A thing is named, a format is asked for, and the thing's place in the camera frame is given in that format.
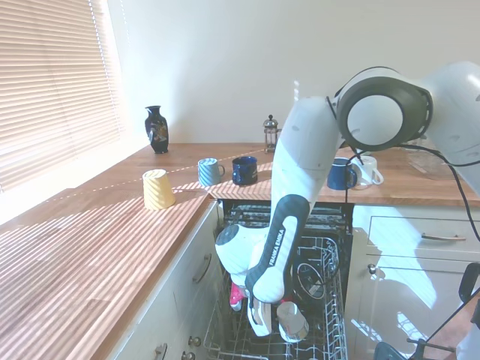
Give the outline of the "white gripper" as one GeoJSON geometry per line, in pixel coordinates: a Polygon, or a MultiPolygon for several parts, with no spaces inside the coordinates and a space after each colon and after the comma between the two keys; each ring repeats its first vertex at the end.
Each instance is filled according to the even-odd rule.
{"type": "Polygon", "coordinates": [[[257,337],[265,337],[272,333],[272,308],[256,298],[249,298],[247,316],[251,328],[257,337]]]}

